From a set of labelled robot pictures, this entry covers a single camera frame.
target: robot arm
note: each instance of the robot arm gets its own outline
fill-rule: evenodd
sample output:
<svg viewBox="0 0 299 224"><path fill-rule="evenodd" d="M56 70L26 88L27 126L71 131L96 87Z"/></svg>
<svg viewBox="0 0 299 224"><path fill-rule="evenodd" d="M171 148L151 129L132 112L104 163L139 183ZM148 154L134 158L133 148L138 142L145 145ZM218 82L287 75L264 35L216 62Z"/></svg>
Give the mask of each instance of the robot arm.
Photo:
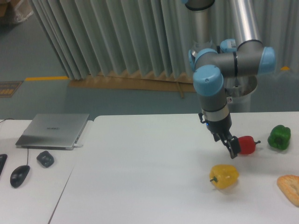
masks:
<svg viewBox="0 0 299 224"><path fill-rule="evenodd" d="M200 121L206 124L215 141L222 141L233 159L241 149L238 138L229 131L232 121L224 78L271 73L276 59L273 48L263 46L251 0L230 0L235 40L221 43L224 53L212 49L208 12L213 3L214 0L185 0L194 41L189 61L201 102Z"/></svg>

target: bread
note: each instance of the bread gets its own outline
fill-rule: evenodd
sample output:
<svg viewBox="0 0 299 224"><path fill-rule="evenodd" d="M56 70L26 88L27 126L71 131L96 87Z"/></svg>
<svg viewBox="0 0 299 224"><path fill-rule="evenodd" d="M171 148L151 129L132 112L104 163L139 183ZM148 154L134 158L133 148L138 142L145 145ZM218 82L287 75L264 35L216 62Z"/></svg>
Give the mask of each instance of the bread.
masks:
<svg viewBox="0 0 299 224"><path fill-rule="evenodd" d="M281 176L277 179L277 185L294 205L299 206L299 176Z"/></svg>

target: yellow bell pepper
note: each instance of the yellow bell pepper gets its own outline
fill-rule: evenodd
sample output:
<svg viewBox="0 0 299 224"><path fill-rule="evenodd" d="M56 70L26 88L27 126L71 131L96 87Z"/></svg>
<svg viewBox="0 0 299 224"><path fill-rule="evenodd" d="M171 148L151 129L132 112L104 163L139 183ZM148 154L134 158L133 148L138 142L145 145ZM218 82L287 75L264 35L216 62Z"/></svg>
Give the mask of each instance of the yellow bell pepper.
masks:
<svg viewBox="0 0 299 224"><path fill-rule="evenodd" d="M216 165L210 172L210 182L219 189L225 189L234 184L238 177L239 173L232 165Z"/></svg>

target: laptop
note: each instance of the laptop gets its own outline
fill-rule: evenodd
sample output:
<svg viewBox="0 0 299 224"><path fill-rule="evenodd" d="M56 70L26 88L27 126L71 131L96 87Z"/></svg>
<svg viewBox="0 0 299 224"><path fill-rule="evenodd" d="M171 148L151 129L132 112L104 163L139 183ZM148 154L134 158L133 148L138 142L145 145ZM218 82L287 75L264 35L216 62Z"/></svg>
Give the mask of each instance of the laptop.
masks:
<svg viewBox="0 0 299 224"><path fill-rule="evenodd" d="M37 114L16 146L72 150L88 118L89 114Z"/></svg>

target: black computer mouse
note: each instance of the black computer mouse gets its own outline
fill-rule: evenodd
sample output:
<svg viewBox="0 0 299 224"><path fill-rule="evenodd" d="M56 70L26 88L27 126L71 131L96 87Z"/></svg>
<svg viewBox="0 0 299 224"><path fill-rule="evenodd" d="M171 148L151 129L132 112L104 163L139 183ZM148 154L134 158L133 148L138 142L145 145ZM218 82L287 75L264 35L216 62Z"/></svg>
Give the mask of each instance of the black computer mouse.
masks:
<svg viewBox="0 0 299 224"><path fill-rule="evenodd" d="M25 180L29 173L30 166L23 165L15 169L10 176L10 184L13 188L18 188Z"/></svg>
<svg viewBox="0 0 299 224"><path fill-rule="evenodd" d="M43 151L36 159L46 168L54 163L54 158L48 151Z"/></svg>

